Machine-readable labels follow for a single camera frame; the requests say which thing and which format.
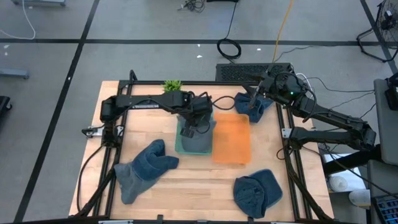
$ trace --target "orange tray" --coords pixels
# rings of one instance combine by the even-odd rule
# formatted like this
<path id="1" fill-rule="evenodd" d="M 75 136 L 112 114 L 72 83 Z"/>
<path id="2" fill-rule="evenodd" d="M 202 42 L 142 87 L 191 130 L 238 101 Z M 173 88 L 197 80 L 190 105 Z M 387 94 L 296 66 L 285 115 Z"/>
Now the orange tray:
<path id="1" fill-rule="evenodd" d="M 213 161 L 247 164 L 251 160 L 250 122 L 246 114 L 215 113 Z"/>

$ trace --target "black floor tape line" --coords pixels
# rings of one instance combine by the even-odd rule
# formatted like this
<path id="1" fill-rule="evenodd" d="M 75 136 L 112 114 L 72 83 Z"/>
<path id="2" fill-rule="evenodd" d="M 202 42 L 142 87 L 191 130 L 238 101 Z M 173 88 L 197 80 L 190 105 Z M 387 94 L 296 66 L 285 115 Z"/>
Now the black floor tape line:
<path id="1" fill-rule="evenodd" d="M 85 44 L 217 44 L 218 40 L 208 39 L 170 39 L 170 40 L 129 40 L 129 39 L 86 39 Z M 275 45 L 276 40 L 235 40 L 243 45 Z M 78 44 L 80 39 L 0 39 L 0 43 L 17 44 Z M 358 46 L 357 41 L 332 41 L 332 40 L 280 40 L 279 45 L 317 45 L 317 46 Z M 364 46 L 378 46 L 377 41 L 364 41 Z"/>
<path id="2" fill-rule="evenodd" d="M 374 21 L 372 13 L 371 13 L 371 11 L 370 11 L 370 9 L 368 7 L 368 4 L 366 4 L 365 0 L 360 0 L 360 1 L 361 1 L 363 9 L 365 10 L 365 14 L 368 17 L 368 20 L 369 20 L 369 22 L 371 24 L 371 27 L 373 27 L 375 21 Z M 382 42 L 382 37 L 381 37 L 380 31 L 378 29 L 373 29 L 373 31 L 374 31 L 374 34 L 376 35 L 378 41 L 381 43 Z M 388 48 L 386 46 L 382 45 L 381 49 L 382 49 L 386 59 L 390 59 L 391 58 L 391 54 L 390 54 L 390 51 L 388 50 Z M 395 61 L 392 60 L 392 61 L 388 62 L 388 64 L 389 64 L 393 74 L 398 72 L 397 65 L 396 65 Z"/>
<path id="3" fill-rule="evenodd" d="M 70 65 L 68 75 L 65 79 L 65 83 L 63 84 L 63 88 L 61 90 L 60 97 L 59 97 L 57 105 L 55 107 L 54 114 L 52 115 L 52 118 L 51 118 L 50 126 L 47 129 L 47 132 L 45 133 L 43 145 L 40 148 L 39 155 L 37 156 L 35 166 L 33 168 L 32 174 L 30 175 L 24 195 L 22 196 L 21 203 L 19 204 L 18 211 L 15 215 L 14 222 L 22 222 L 24 219 L 27 207 L 29 205 L 30 198 L 32 197 L 37 179 L 39 178 L 40 170 L 42 169 L 45 156 L 49 149 L 50 142 L 51 142 L 52 136 L 55 131 L 55 127 L 56 127 L 58 119 L 60 117 L 62 106 L 67 97 L 69 86 L 72 82 L 73 74 L 75 73 L 76 66 L 79 62 L 81 51 L 83 50 L 83 46 L 85 44 L 85 40 L 87 38 L 91 23 L 93 22 L 93 18 L 94 18 L 95 12 L 97 10 L 99 1 L 100 0 L 94 0 L 94 3 L 91 7 L 90 14 L 88 15 L 88 18 L 87 18 L 86 26 L 81 35 L 79 44 L 78 44 L 76 52 L 75 52 L 75 56 L 73 57 L 72 64 Z"/>

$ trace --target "floor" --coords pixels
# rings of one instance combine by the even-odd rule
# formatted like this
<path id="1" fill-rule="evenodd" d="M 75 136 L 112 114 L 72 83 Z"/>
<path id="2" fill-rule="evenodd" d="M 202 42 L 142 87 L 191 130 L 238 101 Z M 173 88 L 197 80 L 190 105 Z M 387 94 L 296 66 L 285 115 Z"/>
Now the floor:
<path id="1" fill-rule="evenodd" d="M 215 79 L 216 64 L 228 63 L 215 43 L 228 32 L 234 4 L 207 3 L 197 14 L 177 11 L 182 3 L 67 0 L 66 7 L 33 5 L 26 11 L 36 29 L 36 40 L 7 39 L 0 33 L 0 67 L 30 73 L 28 80 L 0 77 L 0 95 L 10 96 L 14 106 L 1 124 L 0 223 L 13 222 L 22 198 L 28 196 L 27 208 L 20 209 L 22 215 L 16 220 L 68 215 L 86 144 L 80 130 L 91 123 L 103 80 L 127 79 L 130 69 L 139 80 Z M 371 90 L 374 79 L 389 77 L 396 70 L 395 62 L 367 57 L 355 42 L 359 33 L 370 28 L 369 17 L 376 16 L 378 3 L 295 1 L 279 54 L 312 44 L 336 46 L 296 50 L 284 54 L 279 62 L 292 63 L 296 72 L 319 77 L 332 89 Z M 288 5 L 289 0 L 238 3 L 229 35 L 245 43 L 237 63 L 272 61 L 274 41 Z M 92 23 L 86 24 L 87 18 L 92 18 Z M 22 7 L 11 1 L 0 1 L 0 21 L 0 29 L 12 35 L 32 35 Z M 373 45 L 366 47 L 369 52 L 381 57 L 392 53 L 376 45 L 374 34 L 365 41 Z M 235 51 L 230 45 L 223 49 Z M 319 104 L 325 107 L 361 95 L 327 91 L 317 80 L 311 84 Z M 374 97 L 368 95 L 338 109 L 361 116 L 373 104 Z M 364 119 L 377 131 L 376 110 Z M 318 129 L 330 128 L 318 121 L 314 124 Z M 336 151 L 352 150 L 339 146 Z M 23 197 L 39 153 L 44 162 L 41 171 L 34 172 L 37 183 L 31 186 L 31 181 L 29 189 L 33 191 Z M 337 219 L 365 222 L 365 211 L 351 205 L 346 194 L 331 194 L 331 201 Z"/>

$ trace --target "blue towel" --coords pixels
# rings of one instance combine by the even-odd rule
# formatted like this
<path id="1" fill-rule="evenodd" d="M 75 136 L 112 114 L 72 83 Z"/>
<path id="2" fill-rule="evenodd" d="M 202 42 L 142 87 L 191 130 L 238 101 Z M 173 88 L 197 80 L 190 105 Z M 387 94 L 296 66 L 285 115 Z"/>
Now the blue towel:
<path id="1" fill-rule="evenodd" d="M 266 209 L 275 205 L 283 196 L 282 189 L 269 169 L 237 178 L 233 193 L 238 207 L 253 218 L 264 217 Z"/>
<path id="2" fill-rule="evenodd" d="M 249 115 L 250 122 L 257 123 L 261 119 L 264 110 L 266 110 L 274 102 L 263 96 L 257 96 L 256 103 L 253 108 L 249 108 L 250 96 L 247 93 L 238 93 L 234 97 L 235 109 L 239 114 Z"/>
<path id="3" fill-rule="evenodd" d="M 130 204 L 137 196 L 151 188 L 161 175 L 176 169 L 178 158 L 165 155 L 164 141 L 153 141 L 128 164 L 116 164 L 114 171 L 120 184 L 122 202 Z"/>

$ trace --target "teal basket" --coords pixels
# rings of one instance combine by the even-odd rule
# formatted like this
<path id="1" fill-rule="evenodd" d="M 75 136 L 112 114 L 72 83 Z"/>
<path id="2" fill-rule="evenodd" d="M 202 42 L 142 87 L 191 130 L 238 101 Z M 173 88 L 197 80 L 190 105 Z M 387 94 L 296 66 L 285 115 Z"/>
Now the teal basket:
<path id="1" fill-rule="evenodd" d="M 177 122 L 177 134 L 175 135 L 175 151 L 180 153 L 180 154 L 189 154 L 189 155 L 210 155 L 211 152 L 213 152 L 213 145 L 210 145 L 210 148 L 208 151 L 205 152 L 190 152 L 190 151 L 186 151 L 183 147 L 182 147 L 182 142 L 181 142 L 181 124 L 180 122 Z"/>

